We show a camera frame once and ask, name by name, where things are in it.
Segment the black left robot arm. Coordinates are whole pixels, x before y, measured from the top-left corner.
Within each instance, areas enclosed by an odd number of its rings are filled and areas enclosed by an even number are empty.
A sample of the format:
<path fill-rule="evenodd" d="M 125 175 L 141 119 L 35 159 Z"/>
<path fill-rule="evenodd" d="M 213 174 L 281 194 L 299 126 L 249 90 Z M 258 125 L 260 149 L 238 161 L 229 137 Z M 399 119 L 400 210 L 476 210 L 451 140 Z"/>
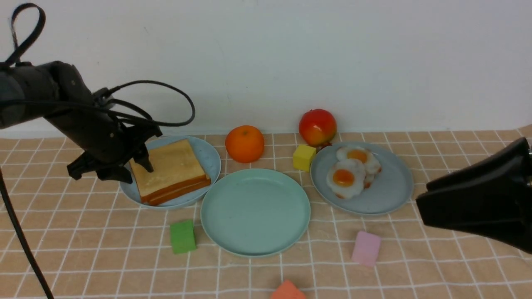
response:
<path fill-rule="evenodd" d="M 40 66 L 23 63 L 1 69 L 1 128 L 44 118 L 83 149 L 67 166 L 71 178 L 95 172 L 100 180 L 131 184 L 126 164 L 133 160 L 146 171 L 154 168 L 146 141 L 160 136 L 155 125 L 126 127 L 98 106 L 76 67 L 63 62 Z"/>

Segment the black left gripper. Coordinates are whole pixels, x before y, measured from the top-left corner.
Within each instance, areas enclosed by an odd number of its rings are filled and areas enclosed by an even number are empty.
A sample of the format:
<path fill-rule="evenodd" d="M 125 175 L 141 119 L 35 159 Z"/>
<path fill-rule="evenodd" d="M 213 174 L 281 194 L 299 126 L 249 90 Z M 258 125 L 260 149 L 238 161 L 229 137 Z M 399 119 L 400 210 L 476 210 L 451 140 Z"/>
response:
<path fill-rule="evenodd" d="M 51 102 L 52 108 L 45 119 L 83 149 L 66 167 L 71 178 L 80 180 L 83 174 L 95 172 L 101 181 L 131 184 L 133 178 L 125 164 L 133 159 L 148 173 L 154 172 L 145 144 L 162 132 L 147 120 L 128 127 L 124 120 L 111 116 L 100 105 L 106 94 L 106 88 L 97 93 L 87 88 L 50 88 L 44 101 Z"/>

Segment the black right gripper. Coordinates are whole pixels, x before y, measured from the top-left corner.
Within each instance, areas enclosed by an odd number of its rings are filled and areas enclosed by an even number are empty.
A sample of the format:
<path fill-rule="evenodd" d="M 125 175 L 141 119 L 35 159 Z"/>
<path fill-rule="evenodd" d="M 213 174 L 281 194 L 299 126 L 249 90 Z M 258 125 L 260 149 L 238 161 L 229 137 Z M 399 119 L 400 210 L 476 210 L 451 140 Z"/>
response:
<path fill-rule="evenodd" d="M 427 226 L 531 253 L 531 177 L 531 148 L 521 137 L 483 161 L 428 182 L 416 204 Z"/>

